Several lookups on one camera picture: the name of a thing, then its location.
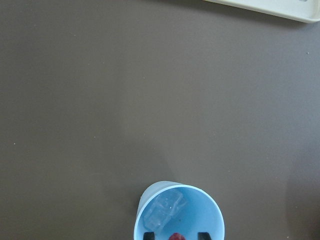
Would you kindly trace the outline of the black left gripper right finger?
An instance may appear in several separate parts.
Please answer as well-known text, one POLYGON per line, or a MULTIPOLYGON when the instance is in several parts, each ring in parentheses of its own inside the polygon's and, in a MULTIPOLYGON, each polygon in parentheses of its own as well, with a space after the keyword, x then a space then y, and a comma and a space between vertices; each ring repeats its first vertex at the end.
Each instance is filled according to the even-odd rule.
POLYGON ((211 240, 211 236, 208 232, 198 232, 197 240, 211 240))

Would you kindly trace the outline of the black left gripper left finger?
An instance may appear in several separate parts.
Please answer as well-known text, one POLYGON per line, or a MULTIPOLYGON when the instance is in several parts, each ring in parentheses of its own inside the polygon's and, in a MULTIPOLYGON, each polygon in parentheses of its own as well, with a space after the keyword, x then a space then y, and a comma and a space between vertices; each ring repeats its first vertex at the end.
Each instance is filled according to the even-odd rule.
POLYGON ((155 233, 154 232, 145 232, 143 234, 143 240, 155 240, 155 233))

